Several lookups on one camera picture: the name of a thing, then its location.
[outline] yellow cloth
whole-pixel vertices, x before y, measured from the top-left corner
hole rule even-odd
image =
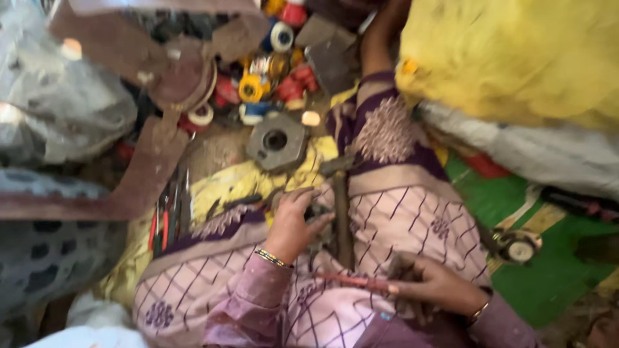
[[[191,186],[193,196],[192,224],[201,224],[213,203],[220,198],[216,214],[223,211],[225,202],[259,193],[264,198],[277,188],[292,190],[318,187],[324,178],[318,175],[320,163],[337,157],[337,147],[330,136],[309,140],[307,157],[294,174],[271,176],[248,161],[217,172]],[[133,305],[134,289],[144,269],[152,259],[148,250],[150,223],[153,211],[129,223],[127,246],[116,267],[96,286],[99,297],[116,301],[127,308]]]
[[[415,0],[399,89],[483,120],[619,129],[619,1]]]

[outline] sleeve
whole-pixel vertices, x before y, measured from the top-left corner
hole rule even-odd
[[[498,293],[477,321],[470,326],[469,334],[486,348],[542,348],[545,347],[535,331],[525,323]]]
[[[279,313],[291,275],[292,269],[252,255],[236,290],[209,314],[203,345],[278,346]]]

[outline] small wheel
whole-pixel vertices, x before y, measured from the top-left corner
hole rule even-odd
[[[535,248],[528,241],[514,240],[506,248],[508,257],[517,263],[525,263],[535,255]]]

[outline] embroidery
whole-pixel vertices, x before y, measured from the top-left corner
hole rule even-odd
[[[146,325],[153,326],[157,329],[167,328],[172,323],[174,314],[172,314],[172,306],[167,305],[164,301],[157,301],[150,306],[146,312]]]
[[[359,136],[352,142],[352,148],[360,151],[364,159],[384,164],[403,162],[413,154],[418,139],[402,97],[383,100],[365,118]]]
[[[449,234],[449,222],[437,217],[431,224],[432,232],[438,236],[438,239],[446,238]]]
[[[226,228],[230,226],[233,222],[240,222],[243,214],[248,211],[254,210],[255,208],[253,206],[236,206],[229,211],[225,211],[219,215],[214,216],[212,219],[202,225],[202,227],[195,230],[192,235],[193,237],[202,238],[216,233],[222,235],[224,231],[226,231]]]

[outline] hand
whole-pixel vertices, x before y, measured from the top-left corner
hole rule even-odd
[[[335,217],[324,214],[309,224],[303,214],[312,200],[320,195],[314,188],[302,188],[285,193],[273,219],[269,236],[264,242],[264,250],[285,264],[292,264],[311,243],[313,237]]]
[[[490,300],[482,289],[428,258],[415,258],[413,274],[419,282],[391,282],[389,292],[464,316],[474,315]]]

